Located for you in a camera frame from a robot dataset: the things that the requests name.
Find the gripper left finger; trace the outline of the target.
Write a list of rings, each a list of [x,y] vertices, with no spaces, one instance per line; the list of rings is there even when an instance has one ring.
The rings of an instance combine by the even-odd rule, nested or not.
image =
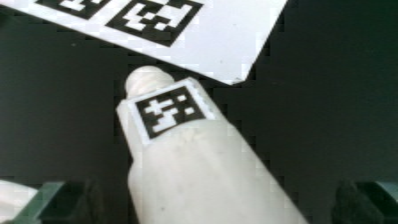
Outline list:
[[[0,180],[0,224],[94,224],[92,184],[46,182],[32,188]]]

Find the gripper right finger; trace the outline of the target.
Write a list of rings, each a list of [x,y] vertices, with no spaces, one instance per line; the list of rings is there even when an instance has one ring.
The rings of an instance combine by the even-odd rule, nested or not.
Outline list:
[[[334,224],[398,224],[398,182],[339,182]]]

